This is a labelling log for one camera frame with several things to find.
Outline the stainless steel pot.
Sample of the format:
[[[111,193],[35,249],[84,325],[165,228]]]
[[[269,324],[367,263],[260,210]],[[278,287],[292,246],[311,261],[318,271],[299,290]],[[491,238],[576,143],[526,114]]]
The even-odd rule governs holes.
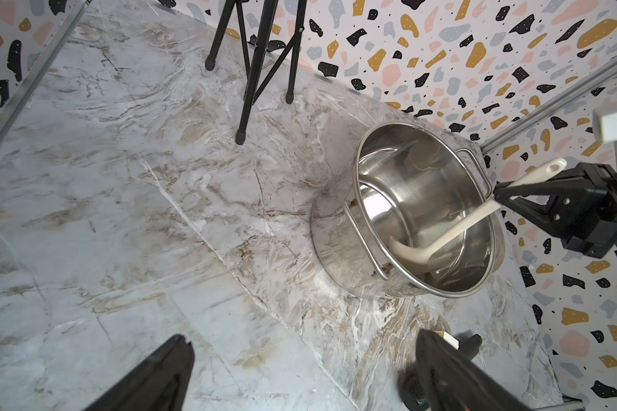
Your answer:
[[[476,151],[458,146],[453,135],[415,123],[376,125],[315,198],[315,251],[331,279],[353,296],[470,296],[495,264],[494,217],[450,241],[426,268],[399,260],[390,245],[427,246],[483,204],[491,189]]]

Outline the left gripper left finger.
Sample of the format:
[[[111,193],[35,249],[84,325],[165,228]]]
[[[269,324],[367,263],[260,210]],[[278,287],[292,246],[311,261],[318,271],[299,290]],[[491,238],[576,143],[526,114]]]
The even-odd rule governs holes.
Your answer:
[[[181,410],[195,363],[195,351],[176,334],[131,370],[88,410]]]

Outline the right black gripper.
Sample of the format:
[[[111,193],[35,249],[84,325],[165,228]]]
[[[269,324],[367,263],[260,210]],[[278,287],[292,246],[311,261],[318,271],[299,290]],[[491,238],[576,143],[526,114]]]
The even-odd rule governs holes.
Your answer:
[[[617,247],[617,172],[608,164],[579,163],[546,180],[499,183],[495,200],[562,246],[595,259]],[[541,205],[524,197],[551,195]]]

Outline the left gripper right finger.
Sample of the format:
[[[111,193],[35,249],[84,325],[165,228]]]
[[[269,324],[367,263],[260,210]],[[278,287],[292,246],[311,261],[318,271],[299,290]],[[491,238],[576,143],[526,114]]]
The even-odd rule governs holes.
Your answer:
[[[481,346],[482,338],[478,334],[455,349],[436,332],[418,333],[418,378],[432,410],[528,409],[472,363]]]

